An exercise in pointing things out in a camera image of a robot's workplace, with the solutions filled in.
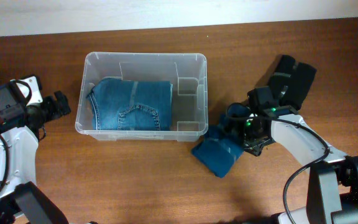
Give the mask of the blue shirt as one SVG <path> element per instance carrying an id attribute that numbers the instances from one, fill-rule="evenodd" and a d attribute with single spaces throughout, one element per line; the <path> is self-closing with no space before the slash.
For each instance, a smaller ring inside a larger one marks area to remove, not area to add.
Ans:
<path id="1" fill-rule="evenodd" d="M 215 176 L 223 178 L 244 152 L 244 121 L 234 118 L 248 117 L 250 109 L 233 103 L 219 117 L 219 123 L 209 127 L 204 139 L 191 153 Z"/>

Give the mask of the dark blue jeans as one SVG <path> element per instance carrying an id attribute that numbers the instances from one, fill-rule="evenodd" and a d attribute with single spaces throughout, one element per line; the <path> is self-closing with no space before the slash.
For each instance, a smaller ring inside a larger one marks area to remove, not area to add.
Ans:
<path id="1" fill-rule="evenodd" d="M 173 85 L 104 78 L 87 99 L 95 130 L 168 131 L 172 125 Z"/>

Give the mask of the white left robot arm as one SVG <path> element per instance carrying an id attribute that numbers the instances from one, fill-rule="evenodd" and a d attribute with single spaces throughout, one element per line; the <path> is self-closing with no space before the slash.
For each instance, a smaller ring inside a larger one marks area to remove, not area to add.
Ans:
<path id="1" fill-rule="evenodd" d="M 63 212 L 37 187 L 35 155 L 45 123 L 68 115 L 67 97 L 43 97 L 36 76 L 0 86 L 0 223 L 67 223 Z"/>

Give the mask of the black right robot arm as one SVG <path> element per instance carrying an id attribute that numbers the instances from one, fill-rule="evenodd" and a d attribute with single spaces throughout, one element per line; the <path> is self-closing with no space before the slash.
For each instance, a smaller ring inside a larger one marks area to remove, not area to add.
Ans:
<path id="1" fill-rule="evenodd" d="M 285 211 L 272 215 L 270 223 L 358 223 L 358 156 L 348 156 L 313 131 L 293 105 L 273 97 L 269 87 L 248 92 L 246 113 L 231 104 L 226 117 L 244 128 L 244 150 L 258 156 L 264 146 L 282 145 L 300 164 L 286 181 L 282 199 Z M 292 181 L 309 173 L 306 205 L 288 207 Z"/>

